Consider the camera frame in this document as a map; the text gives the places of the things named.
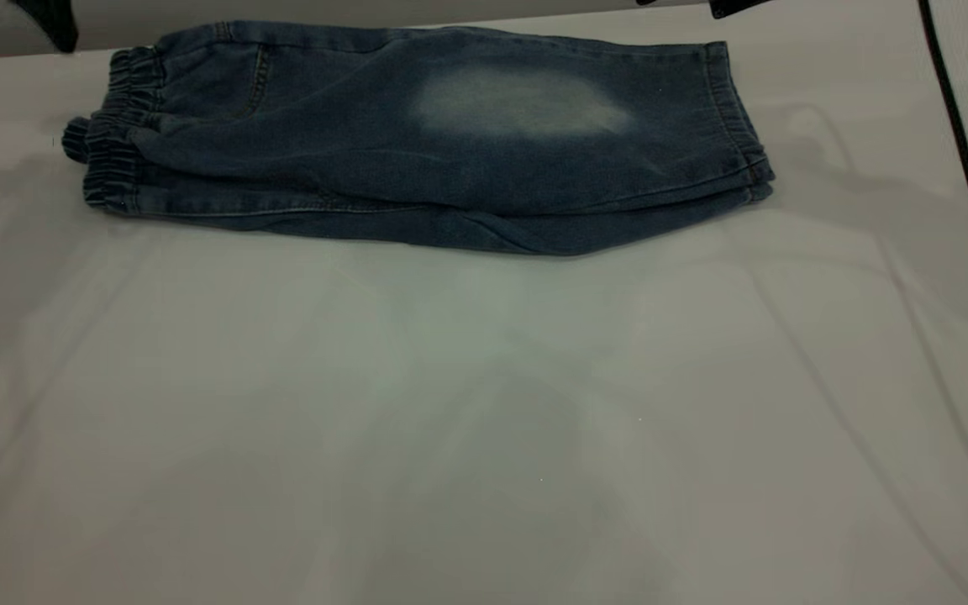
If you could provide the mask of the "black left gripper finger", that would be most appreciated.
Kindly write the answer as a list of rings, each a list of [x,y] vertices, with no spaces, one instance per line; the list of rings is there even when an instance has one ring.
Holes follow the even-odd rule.
[[[18,0],[17,8],[24,11],[54,49],[61,54],[72,54],[78,43],[78,28],[70,0]]]

